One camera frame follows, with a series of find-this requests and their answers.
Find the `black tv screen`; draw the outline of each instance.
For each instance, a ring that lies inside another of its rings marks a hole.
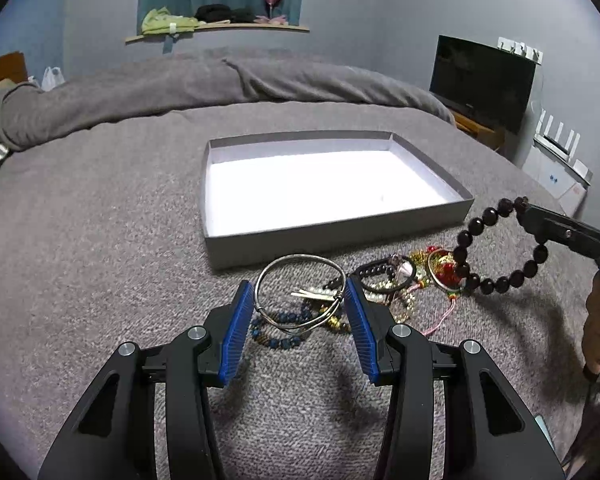
[[[536,64],[472,41],[440,36],[430,92],[448,107],[489,128],[518,133]]]

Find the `gray blanket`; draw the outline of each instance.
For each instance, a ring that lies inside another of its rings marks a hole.
[[[376,72],[303,59],[164,56],[0,94],[0,142],[19,152],[97,124],[170,110],[259,101],[347,102],[424,110],[454,123],[428,92]]]
[[[538,184],[497,153],[431,114],[340,103],[256,103],[169,112],[100,124],[23,153],[0,170],[0,438],[32,478],[65,417],[125,340],[170,341],[229,300],[259,267],[213,273],[196,203],[211,138],[285,130],[395,132],[442,165],[474,196],[469,218],[501,197],[526,194],[558,209]],[[325,183],[326,195],[338,183]],[[378,186],[399,192],[391,175]],[[263,214],[275,201],[260,197]],[[458,228],[326,254],[351,270],[393,251],[453,247]],[[500,276],[535,243],[515,218],[472,246],[472,268]],[[549,245],[538,276],[504,296],[462,298],[433,337],[481,341],[565,451],[579,424],[580,339],[595,266]],[[333,275],[312,267],[271,275],[264,301],[287,304],[298,286]],[[416,294],[412,325],[446,309],[435,289]],[[437,388],[432,478],[442,476],[444,416]],[[362,374],[352,338],[318,329],[300,348],[271,351],[248,340],[236,380],[211,390],[228,477],[241,480],[372,478],[389,388]],[[168,478],[164,397],[158,396],[158,477]]]

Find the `wall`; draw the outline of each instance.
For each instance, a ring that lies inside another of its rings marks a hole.
[[[138,0],[67,0],[64,71],[68,77],[103,70],[128,60],[160,56],[162,43],[125,45],[136,34]],[[178,41],[173,51],[216,46],[292,48],[374,68],[381,0],[302,0],[300,23],[309,34],[280,31],[222,30],[199,32]]]
[[[590,0],[387,0],[385,5],[391,22],[380,44],[379,69],[422,88],[429,88],[440,34],[494,46],[503,36],[544,52],[526,127],[509,139],[508,155],[522,166],[540,104],[580,132],[577,157],[594,173],[581,218],[600,228],[600,14]]]
[[[42,80],[47,66],[62,66],[65,0],[9,0],[0,12],[0,56],[25,56],[29,75]]]

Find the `white plastic bag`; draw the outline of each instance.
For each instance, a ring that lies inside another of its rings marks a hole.
[[[42,85],[40,85],[40,88],[42,88],[45,92],[49,92],[49,90],[61,85],[62,83],[64,83],[62,70],[60,70],[57,66],[53,68],[50,66],[46,67],[45,75],[42,78]]]

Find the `person's arm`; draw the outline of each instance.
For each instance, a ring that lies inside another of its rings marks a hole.
[[[591,293],[587,298],[589,317],[584,324],[582,352],[589,370],[600,373],[600,272],[593,277]]]

